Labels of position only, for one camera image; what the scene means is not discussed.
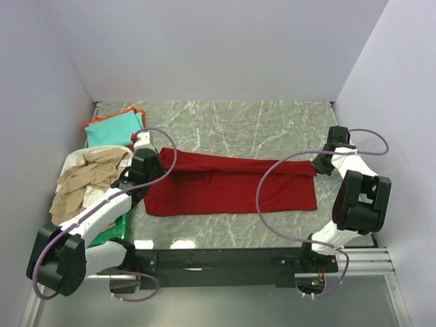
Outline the red t shirt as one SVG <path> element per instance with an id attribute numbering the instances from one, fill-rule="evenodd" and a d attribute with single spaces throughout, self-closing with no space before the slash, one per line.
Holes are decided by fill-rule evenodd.
<path id="1" fill-rule="evenodd" d="M 264 213 L 317 209 L 310 161 L 242 159 L 188 153 L 164 147 L 164 169 L 172 172 L 151 186 L 144 199 L 148 215 L 213 215 L 255 213 L 259 196 Z"/>

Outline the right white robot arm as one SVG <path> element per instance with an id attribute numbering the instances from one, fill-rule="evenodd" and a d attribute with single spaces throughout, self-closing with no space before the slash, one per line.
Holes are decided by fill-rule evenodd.
<path id="1" fill-rule="evenodd" d="M 302 246 L 302 253 L 311 258 L 325 260 L 349 241 L 380 231 L 385 222 L 392 182 L 370 169 L 350 133 L 346 127 L 330 127 L 323 153 L 312 160 L 318 174 L 330 176 L 336 170 L 342 182 L 331 220 Z"/>

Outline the green plastic tray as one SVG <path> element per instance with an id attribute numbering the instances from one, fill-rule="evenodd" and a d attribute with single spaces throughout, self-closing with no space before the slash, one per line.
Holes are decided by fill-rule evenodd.
<path id="1" fill-rule="evenodd" d="M 127 234 L 127 214 L 124 214 L 116 219 L 116 221 L 103 232 L 99 233 L 90 243 L 90 247 L 104 244 L 111 238 L 124 239 Z"/>

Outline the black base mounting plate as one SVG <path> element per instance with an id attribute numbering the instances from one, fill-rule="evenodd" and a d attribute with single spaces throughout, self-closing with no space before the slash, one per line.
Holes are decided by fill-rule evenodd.
<path id="1" fill-rule="evenodd" d="M 156 277 L 162 287 L 274 285 L 295 287 L 295 275 L 336 273 L 333 255 L 302 247 L 141 249 L 129 271 Z"/>

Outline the aluminium rail frame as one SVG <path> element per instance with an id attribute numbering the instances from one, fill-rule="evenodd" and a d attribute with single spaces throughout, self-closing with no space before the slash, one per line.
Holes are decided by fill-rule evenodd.
<path id="1" fill-rule="evenodd" d="M 378 275 L 395 275 L 395 269 L 387 248 L 352 248 L 345 249 L 349 256 L 349 265 L 345 274 L 348 276 L 378 276 Z M 325 269 L 325 277 L 337 276 L 345 270 L 346 257 L 343 254 L 337 254 L 335 263 L 337 264 L 338 272 L 327 273 Z M 212 272 L 212 268 L 184 268 L 182 272 L 203 273 Z M 316 272 L 300 272 L 296 273 L 296 277 L 316 277 Z M 114 280 L 133 280 L 136 276 L 132 273 L 123 274 L 120 272 L 102 272 L 86 277 L 86 279 L 114 279 Z"/>

